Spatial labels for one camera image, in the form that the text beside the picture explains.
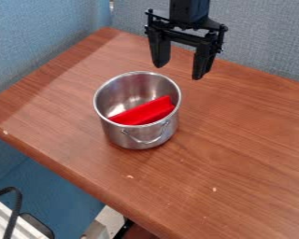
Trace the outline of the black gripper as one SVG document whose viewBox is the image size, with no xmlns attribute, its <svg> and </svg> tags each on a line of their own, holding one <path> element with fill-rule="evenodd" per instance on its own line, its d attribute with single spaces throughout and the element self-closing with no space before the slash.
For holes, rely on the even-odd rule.
<svg viewBox="0 0 299 239">
<path fill-rule="evenodd" d="M 172 42 L 198 48 L 193 79 L 212 71 L 216 54 L 222 51 L 229 27 L 210 18 L 212 0 L 170 0 L 169 13 L 149 9 L 146 34 L 157 68 L 169 64 Z"/>
</svg>

